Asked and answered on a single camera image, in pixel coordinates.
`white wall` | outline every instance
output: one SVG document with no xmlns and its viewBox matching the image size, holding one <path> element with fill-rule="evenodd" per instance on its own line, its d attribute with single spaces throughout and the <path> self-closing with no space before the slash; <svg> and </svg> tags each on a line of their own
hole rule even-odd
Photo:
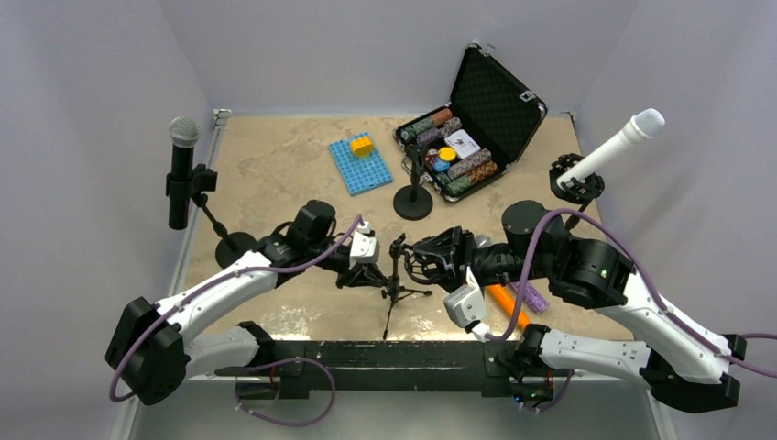
<svg viewBox="0 0 777 440">
<path fill-rule="evenodd" d="M 181 243 L 167 124 L 210 106 L 156 0 L 0 11 L 0 438 L 105 438 L 107 344 L 127 302 L 167 292 Z"/>
<path fill-rule="evenodd" d="M 638 0 L 159 0 L 212 103 L 244 113 L 407 114 L 447 102 L 478 37 L 576 110 Z"/>
<path fill-rule="evenodd" d="M 662 292 L 712 329 L 777 333 L 777 4 L 642 0 L 583 101 L 584 151 L 640 110 L 667 120 L 603 172 L 599 212 Z M 777 350 L 748 360 L 777 369 Z M 677 413 L 680 438 L 774 438 L 777 380 L 741 368 L 739 407 Z"/>
</svg>

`microphone clip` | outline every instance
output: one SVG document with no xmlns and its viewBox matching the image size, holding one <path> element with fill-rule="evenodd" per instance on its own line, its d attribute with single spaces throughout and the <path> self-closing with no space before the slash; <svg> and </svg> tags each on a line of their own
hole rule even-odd
<svg viewBox="0 0 777 440">
<path fill-rule="evenodd" d="M 216 180 L 218 172 L 206 168 L 204 164 L 199 164 L 192 170 L 192 179 L 189 181 L 174 181 L 168 173 L 165 180 L 165 195 L 186 194 L 187 199 L 191 199 L 199 193 L 212 193 L 216 191 Z"/>
<path fill-rule="evenodd" d="M 556 183 L 562 174 L 572 169 L 580 160 L 583 160 L 583 156 L 574 153 L 559 156 L 558 160 L 551 165 L 551 169 L 548 171 L 551 178 L 551 192 L 559 199 L 570 204 L 588 206 L 594 199 L 602 195 L 605 190 L 605 180 L 601 176 L 594 173 L 586 177 L 584 181 L 573 178 L 573 185 L 565 188 Z"/>
</svg>

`yellow cap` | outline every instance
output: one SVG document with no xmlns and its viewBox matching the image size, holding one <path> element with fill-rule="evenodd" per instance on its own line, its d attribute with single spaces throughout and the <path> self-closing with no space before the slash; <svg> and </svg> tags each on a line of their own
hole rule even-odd
<svg viewBox="0 0 777 440">
<path fill-rule="evenodd" d="M 450 162 L 456 159 L 456 151 L 450 147 L 440 148 L 440 159 Z"/>
<path fill-rule="evenodd" d="M 366 158 L 375 147 L 369 137 L 359 137 L 351 141 L 351 152 L 358 158 Z"/>
</svg>

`case lid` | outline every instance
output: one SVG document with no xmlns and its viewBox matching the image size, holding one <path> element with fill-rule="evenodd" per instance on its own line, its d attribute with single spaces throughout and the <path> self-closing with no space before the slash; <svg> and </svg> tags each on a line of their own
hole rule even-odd
<svg viewBox="0 0 777 440">
<path fill-rule="evenodd" d="M 467 47 L 451 104 L 514 162 L 545 118 L 545 103 L 477 44 Z"/>
</svg>

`black round base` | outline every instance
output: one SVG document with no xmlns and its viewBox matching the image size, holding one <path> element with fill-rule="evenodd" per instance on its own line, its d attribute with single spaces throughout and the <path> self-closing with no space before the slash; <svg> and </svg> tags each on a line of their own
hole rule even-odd
<svg viewBox="0 0 777 440">
<path fill-rule="evenodd" d="M 257 240 L 245 232 L 233 232 L 229 238 L 237 245 L 237 249 L 232 249 L 224 240 L 221 240 L 216 246 L 216 262 L 221 269 L 238 261 L 240 257 L 243 257 L 243 254 L 253 250 L 257 245 Z"/>
<path fill-rule="evenodd" d="M 394 195 L 394 211 L 405 220 L 421 220 L 432 211 L 432 195 L 419 187 L 415 202 L 410 201 L 412 186 L 406 186 Z"/>
</svg>

